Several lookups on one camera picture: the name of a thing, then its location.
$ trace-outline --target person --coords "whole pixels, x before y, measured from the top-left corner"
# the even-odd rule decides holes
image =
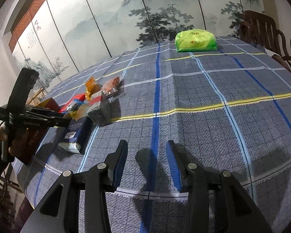
[[[21,154],[22,146],[27,140],[28,136],[28,131],[27,130],[17,130],[15,134],[15,138],[12,141],[12,145],[9,148],[9,153],[16,157]],[[0,127],[0,175],[4,171],[4,169],[8,166],[8,162],[3,162],[1,160],[1,143],[2,141],[7,141],[8,140],[8,135],[6,133],[6,128],[5,126]]]

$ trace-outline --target orange snack package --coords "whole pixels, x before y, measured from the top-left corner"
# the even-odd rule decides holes
[[[91,96],[101,90],[101,86],[91,77],[86,83],[85,99],[90,101]]]
[[[108,80],[102,86],[101,90],[106,97],[110,97],[117,93],[119,85],[120,85],[120,77],[115,77]]]

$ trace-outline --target table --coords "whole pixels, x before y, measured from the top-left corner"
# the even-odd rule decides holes
[[[54,87],[47,97],[64,104],[85,91],[91,76],[101,84],[122,79],[113,123],[93,127],[84,155],[58,149],[62,128],[50,128],[30,166],[13,163],[31,204],[64,170],[90,169],[125,139],[121,185],[106,194],[112,232],[182,232],[187,194],[170,176],[165,147],[172,139],[192,162],[231,171],[274,233],[281,232],[291,220],[291,74],[238,39],[217,37],[217,44],[216,52],[194,53],[177,53],[174,42],[146,46]],[[84,193],[79,228],[84,232]]]

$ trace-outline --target metal screw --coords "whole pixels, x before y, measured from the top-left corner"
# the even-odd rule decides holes
[[[98,165],[97,165],[97,168],[98,169],[104,169],[104,168],[106,168],[106,164],[105,163],[99,163]]]
[[[194,163],[189,163],[187,166],[188,166],[188,168],[190,168],[190,169],[196,169],[196,168],[197,168],[197,165],[194,164]]]
[[[68,176],[70,176],[70,174],[71,174],[71,171],[69,171],[69,170],[66,170],[63,172],[64,177],[68,177]]]
[[[223,174],[224,177],[230,177],[231,176],[230,171],[227,171],[227,170],[223,171],[222,174]]]

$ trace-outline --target human hand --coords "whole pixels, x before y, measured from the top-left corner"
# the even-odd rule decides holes
[[[27,140],[28,130],[19,129],[16,131],[15,138],[12,141],[12,145],[9,148],[9,153],[14,156],[20,156],[22,152],[22,147]],[[3,141],[8,141],[8,135],[6,133],[5,126],[0,127],[0,143]]]

